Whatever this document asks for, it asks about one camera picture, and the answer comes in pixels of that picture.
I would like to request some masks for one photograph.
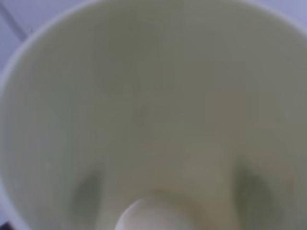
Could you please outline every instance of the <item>cup rim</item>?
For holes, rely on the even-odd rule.
[[[14,72],[16,67],[22,62],[22,60],[27,56],[27,53],[32,50],[37,44],[37,42],[43,40],[48,36],[49,33],[57,30],[63,23],[68,20],[73,20],[77,18],[84,11],[90,11],[94,7],[98,7],[100,4],[105,4],[105,2],[113,0],[89,0],[72,7],[71,9],[65,11],[64,13],[56,16],[54,19],[43,25],[37,32],[35,32],[30,38],[28,38],[18,50],[9,59],[8,64],[4,68],[2,77],[0,79],[0,105],[2,104],[5,91],[8,85],[12,82]],[[262,3],[252,2],[249,0],[229,0],[222,1],[226,4],[245,4],[247,7],[251,7],[259,13],[266,14],[276,19],[277,21],[291,27],[297,35],[306,39],[307,42],[307,31],[304,26],[296,22],[289,16],[282,12],[279,12],[271,7],[263,5]],[[21,217],[17,208],[14,206],[8,191],[5,188],[3,179],[0,176],[0,204],[5,214],[7,215],[10,224],[14,226],[17,230],[33,230],[31,229],[26,221]]]

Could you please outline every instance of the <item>background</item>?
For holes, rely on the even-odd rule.
[[[86,0],[0,0],[0,75],[12,53],[57,14]],[[307,28],[307,0],[252,0],[287,14]],[[7,221],[0,204],[0,226]]]

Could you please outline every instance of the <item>white cup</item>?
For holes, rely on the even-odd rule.
[[[112,230],[162,189],[216,229],[306,229],[306,89],[306,34],[261,6],[86,3],[4,72],[3,207],[17,230]]]

